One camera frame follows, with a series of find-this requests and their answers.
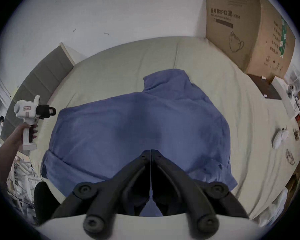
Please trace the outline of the person's left hand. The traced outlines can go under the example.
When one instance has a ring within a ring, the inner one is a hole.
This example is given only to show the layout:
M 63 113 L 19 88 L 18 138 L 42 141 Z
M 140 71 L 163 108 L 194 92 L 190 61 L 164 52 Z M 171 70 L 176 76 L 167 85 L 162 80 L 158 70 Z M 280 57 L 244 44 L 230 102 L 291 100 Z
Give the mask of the person's left hand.
M 24 130 L 25 129 L 28 129 L 28 139 L 32 140 L 32 139 L 36 138 L 35 134 L 38 132 L 36 130 L 37 127 L 38 127 L 37 124 L 29 125 L 26 122 L 20 124 L 19 128 L 20 128 L 20 133 L 21 133 L 21 139 L 23 140 Z

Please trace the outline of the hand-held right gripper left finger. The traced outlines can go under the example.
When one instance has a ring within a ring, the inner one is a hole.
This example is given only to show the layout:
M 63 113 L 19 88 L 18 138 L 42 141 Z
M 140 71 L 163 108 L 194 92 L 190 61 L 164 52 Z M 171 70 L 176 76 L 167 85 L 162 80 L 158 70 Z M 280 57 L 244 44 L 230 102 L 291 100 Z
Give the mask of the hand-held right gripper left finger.
M 98 183 L 81 182 L 52 215 L 52 219 L 85 214 L 87 234 L 103 234 L 116 212 L 138 216 L 150 200 L 151 151 L 124 166 L 111 179 Z

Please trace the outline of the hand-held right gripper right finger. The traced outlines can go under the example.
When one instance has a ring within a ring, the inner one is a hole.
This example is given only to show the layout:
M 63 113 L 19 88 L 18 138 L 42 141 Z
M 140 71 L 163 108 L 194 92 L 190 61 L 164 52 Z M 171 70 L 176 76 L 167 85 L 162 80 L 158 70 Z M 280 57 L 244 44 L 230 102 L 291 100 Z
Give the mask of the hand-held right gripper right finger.
M 172 185 L 178 202 L 184 204 L 194 234 L 216 234 L 220 227 L 217 215 L 249 218 L 226 184 L 192 179 L 158 150 L 151 150 L 151 162 Z

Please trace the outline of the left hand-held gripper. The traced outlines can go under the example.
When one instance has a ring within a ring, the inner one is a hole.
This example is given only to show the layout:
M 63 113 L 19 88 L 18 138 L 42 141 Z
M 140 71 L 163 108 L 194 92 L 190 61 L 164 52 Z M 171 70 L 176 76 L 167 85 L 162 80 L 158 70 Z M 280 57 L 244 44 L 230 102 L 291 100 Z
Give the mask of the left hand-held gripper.
M 46 119 L 56 115 L 56 109 L 48 104 L 40 105 L 40 96 L 36 95 L 33 101 L 19 100 L 14 106 L 16 117 L 22 119 L 24 123 L 34 125 L 39 119 Z M 28 139 L 28 129 L 24 130 L 23 151 L 32 151 L 37 149 L 36 143 Z

